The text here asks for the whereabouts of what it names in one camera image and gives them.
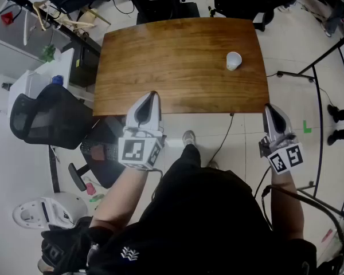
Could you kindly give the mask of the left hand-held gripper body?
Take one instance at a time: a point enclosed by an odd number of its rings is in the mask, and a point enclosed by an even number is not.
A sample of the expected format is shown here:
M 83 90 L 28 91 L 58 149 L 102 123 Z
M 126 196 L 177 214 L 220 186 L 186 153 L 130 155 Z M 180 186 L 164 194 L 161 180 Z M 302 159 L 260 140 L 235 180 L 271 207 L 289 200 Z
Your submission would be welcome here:
M 165 138 L 160 130 L 125 127 L 118 139 L 118 162 L 136 170 L 153 170 Z

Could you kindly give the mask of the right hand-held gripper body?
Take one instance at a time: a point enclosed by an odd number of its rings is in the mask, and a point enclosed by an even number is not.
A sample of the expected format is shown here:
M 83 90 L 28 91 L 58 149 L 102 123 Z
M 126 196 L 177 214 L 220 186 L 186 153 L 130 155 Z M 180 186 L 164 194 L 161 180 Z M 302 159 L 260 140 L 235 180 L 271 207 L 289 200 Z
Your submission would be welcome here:
M 303 164 L 302 143 L 294 133 L 280 136 L 270 142 L 265 136 L 259 141 L 260 157 L 267 158 L 272 169 L 281 175 Z

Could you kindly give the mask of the white paper cup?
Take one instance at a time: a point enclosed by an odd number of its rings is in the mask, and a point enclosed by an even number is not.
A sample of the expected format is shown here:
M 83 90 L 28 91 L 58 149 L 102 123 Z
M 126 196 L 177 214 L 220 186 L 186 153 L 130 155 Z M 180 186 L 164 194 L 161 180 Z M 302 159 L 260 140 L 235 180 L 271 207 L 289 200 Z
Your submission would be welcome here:
M 237 52 L 229 52 L 226 55 L 226 68 L 229 71 L 236 70 L 242 64 L 242 57 Z

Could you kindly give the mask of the person's left forearm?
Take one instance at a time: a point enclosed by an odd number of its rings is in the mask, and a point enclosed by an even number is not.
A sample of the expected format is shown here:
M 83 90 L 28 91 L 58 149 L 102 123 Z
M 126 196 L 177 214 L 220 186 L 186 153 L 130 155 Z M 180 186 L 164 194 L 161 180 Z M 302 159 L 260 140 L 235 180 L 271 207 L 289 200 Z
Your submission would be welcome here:
M 126 227 L 141 198 L 147 177 L 147 171 L 125 168 L 95 210 L 90 228 L 102 227 L 115 233 Z

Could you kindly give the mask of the person's right forearm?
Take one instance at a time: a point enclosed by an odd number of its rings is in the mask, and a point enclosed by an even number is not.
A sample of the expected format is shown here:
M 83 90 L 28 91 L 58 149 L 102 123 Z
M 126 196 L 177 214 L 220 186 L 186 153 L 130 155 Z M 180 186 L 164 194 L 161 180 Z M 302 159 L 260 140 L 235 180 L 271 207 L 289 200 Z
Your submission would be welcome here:
M 272 173 L 271 185 L 296 194 L 297 190 L 289 171 Z M 273 231 L 284 240 L 303 239 L 304 214 L 301 202 L 278 190 L 271 192 L 271 218 Z

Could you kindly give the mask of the black keyboard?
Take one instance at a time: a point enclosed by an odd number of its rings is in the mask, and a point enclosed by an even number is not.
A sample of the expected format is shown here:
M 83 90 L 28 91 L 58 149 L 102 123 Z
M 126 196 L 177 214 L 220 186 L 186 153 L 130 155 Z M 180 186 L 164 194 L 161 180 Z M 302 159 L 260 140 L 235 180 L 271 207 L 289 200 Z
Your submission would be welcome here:
M 80 151 L 97 161 L 118 160 L 118 146 L 116 144 L 85 140 L 80 144 Z

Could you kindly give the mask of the black low cabinet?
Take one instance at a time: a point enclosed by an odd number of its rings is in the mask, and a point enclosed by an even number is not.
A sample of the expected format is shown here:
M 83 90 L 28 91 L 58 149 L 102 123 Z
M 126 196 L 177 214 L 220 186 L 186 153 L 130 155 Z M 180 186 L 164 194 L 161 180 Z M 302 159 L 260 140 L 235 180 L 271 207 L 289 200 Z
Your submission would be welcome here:
M 74 49 L 69 82 L 82 88 L 95 84 L 99 56 L 76 42 L 70 42 L 62 51 L 69 49 Z

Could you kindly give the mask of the black mesh office chair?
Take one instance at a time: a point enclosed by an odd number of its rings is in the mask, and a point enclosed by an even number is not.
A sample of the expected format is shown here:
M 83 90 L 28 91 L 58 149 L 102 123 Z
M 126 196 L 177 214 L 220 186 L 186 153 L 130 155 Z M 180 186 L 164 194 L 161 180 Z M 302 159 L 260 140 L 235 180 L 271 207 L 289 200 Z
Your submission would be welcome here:
M 58 84 L 47 85 L 33 99 L 21 93 L 10 114 L 14 136 L 28 144 L 76 149 L 96 120 L 92 109 Z

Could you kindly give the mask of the white round plastic device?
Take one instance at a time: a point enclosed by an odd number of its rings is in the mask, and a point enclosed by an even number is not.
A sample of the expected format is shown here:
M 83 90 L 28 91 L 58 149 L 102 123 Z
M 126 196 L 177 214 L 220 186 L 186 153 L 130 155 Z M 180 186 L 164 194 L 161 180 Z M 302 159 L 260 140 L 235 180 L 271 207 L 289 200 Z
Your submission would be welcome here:
M 80 197 L 60 192 L 20 204 L 13 210 L 12 218 L 26 229 L 47 229 L 50 226 L 71 229 L 87 215 L 87 205 Z

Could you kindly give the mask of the white side table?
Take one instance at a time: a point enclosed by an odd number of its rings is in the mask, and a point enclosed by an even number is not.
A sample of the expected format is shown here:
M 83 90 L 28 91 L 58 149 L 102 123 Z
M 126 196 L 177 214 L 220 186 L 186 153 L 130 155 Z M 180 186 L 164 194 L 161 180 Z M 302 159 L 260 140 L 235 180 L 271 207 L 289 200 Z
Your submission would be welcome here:
M 35 70 L 27 70 L 18 78 L 9 90 L 7 117 L 10 117 L 14 102 L 20 94 L 23 93 L 35 99 L 52 82 L 52 78 L 55 76 L 62 76 L 62 85 L 68 89 L 74 52 L 74 48 L 71 48 L 61 54 L 59 61 L 54 60 L 44 63 Z

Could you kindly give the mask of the person's black clothed body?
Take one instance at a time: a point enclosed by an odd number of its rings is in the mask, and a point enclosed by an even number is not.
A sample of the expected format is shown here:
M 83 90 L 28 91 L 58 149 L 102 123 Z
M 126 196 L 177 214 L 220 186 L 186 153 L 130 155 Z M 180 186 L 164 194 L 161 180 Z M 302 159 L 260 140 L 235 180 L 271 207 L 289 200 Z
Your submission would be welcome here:
M 251 188 L 231 172 L 201 166 L 189 144 L 140 220 L 115 232 L 88 275 L 315 275 L 316 247 L 284 240 Z

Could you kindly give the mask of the green potted plant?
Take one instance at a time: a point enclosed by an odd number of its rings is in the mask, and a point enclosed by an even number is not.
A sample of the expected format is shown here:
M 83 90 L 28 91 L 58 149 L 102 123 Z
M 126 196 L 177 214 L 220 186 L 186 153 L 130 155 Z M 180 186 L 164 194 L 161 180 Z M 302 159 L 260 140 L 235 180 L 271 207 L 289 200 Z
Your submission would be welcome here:
M 54 54 L 56 51 L 56 47 L 53 44 L 47 45 L 43 48 L 40 59 L 43 62 L 51 62 L 54 60 Z

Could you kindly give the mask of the yellow wooden stool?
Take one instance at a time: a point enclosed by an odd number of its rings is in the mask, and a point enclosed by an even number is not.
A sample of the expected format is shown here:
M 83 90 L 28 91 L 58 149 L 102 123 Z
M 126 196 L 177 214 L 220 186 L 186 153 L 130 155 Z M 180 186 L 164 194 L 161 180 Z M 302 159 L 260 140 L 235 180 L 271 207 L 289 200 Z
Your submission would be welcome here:
M 95 19 L 98 18 L 103 22 L 107 23 L 108 25 L 111 25 L 109 21 L 107 21 L 100 14 L 98 14 L 97 9 L 89 9 L 88 7 L 82 7 L 81 11 L 83 12 L 83 14 L 79 18 L 79 22 L 94 24 Z

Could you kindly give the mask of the white tall cabinet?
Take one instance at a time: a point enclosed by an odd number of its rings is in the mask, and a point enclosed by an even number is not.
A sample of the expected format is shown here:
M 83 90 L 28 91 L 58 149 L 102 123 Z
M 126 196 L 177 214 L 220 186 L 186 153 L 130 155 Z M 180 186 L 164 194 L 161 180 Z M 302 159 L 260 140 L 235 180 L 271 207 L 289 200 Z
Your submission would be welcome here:
M 9 26 L 5 26 L 0 18 L 0 74 L 14 79 L 44 63 L 40 56 L 47 45 L 54 44 L 62 49 L 70 43 L 70 39 L 58 30 L 41 30 L 37 18 L 29 14 L 28 44 L 24 46 L 24 16 L 25 11 Z

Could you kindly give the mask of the red paper ornament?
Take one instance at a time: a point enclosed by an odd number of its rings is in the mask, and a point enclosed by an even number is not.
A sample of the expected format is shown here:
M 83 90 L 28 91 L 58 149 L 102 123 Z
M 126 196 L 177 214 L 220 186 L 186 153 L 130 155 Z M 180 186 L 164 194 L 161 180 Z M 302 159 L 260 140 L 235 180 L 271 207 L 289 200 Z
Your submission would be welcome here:
M 10 11 L 10 12 L 1 14 L 1 20 L 5 26 L 11 25 L 14 21 L 13 12 Z

